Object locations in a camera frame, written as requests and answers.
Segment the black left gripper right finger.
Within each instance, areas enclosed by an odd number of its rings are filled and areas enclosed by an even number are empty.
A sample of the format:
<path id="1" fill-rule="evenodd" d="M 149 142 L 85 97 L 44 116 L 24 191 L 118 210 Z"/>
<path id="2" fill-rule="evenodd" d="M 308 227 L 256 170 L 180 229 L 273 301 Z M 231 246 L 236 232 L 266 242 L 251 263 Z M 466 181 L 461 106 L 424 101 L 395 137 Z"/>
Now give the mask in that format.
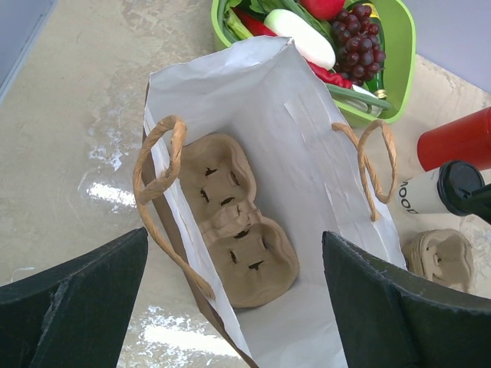
<path id="1" fill-rule="evenodd" d="M 490 301 L 420 278 L 334 232 L 325 279 L 349 367 L 488 367 Z"/>

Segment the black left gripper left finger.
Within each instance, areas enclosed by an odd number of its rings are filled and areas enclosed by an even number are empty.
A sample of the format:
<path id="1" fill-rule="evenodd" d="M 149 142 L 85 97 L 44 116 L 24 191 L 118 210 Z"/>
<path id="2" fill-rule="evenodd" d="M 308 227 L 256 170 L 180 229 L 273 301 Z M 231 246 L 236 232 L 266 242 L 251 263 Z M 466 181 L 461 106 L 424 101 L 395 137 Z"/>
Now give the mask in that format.
<path id="1" fill-rule="evenodd" d="M 1 288 L 3 367 L 115 367 L 148 255 L 134 229 Z"/>

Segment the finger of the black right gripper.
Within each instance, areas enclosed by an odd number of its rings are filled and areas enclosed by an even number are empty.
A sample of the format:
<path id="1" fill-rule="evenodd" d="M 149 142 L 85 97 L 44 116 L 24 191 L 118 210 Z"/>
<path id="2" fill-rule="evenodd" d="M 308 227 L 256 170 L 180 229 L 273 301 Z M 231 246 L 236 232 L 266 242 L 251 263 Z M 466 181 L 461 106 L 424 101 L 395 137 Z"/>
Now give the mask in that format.
<path id="1" fill-rule="evenodd" d="M 491 224 L 491 185 L 488 184 L 470 193 L 462 202 L 464 209 Z"/>

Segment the black coffee cup lid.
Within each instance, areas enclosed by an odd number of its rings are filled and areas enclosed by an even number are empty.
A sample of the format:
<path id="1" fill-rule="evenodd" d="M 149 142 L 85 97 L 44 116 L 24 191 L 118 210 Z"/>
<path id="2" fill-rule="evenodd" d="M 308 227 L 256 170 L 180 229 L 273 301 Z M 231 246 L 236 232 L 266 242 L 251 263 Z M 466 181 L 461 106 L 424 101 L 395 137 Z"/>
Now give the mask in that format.
<path id="1" fill-rule="evenodd" d="M 470 163 L 453 160 L 439 169 L 437 192 L 447 211 L 454 215 L 476 214 L 476 205 L 470 204 L 470 198 L 484 186 L 480 171 Z"/>

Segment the brown paper takeout bag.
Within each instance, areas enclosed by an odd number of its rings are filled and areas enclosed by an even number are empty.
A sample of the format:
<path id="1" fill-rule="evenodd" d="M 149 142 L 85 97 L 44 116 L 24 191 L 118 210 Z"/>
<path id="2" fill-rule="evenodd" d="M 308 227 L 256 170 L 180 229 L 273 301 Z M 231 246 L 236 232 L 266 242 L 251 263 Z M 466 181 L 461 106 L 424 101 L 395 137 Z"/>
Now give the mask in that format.
<path id="1" fill-rule="evenodd" d="M 344 367 L 321 238 L 332 231 L 404 265 L 387 206 L 361 182 L 357 138 L 286 38 L 258 37 L 152 73 L 133 191 L 145 226 L 184 272 L 206 319 L 250 367 Z M 286 293 L 234 308 L 180 185 L 182 148 L 221 133 L 242 147 L 255 205 L 299 260 Z"/>

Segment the white paper coffee cup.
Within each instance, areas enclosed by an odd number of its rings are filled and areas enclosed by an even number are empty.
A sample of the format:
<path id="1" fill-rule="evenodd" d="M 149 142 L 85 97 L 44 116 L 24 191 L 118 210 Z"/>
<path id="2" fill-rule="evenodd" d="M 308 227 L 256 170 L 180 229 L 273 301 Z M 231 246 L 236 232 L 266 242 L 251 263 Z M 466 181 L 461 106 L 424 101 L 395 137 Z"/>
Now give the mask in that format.
<path id="1" fill-rule="evenodd" d="M 440 170 L 433 169 L 403 181 L 396 191 L 394 201 L 408 214 L 449 213 L 438 193 L 437 184 Z"/>

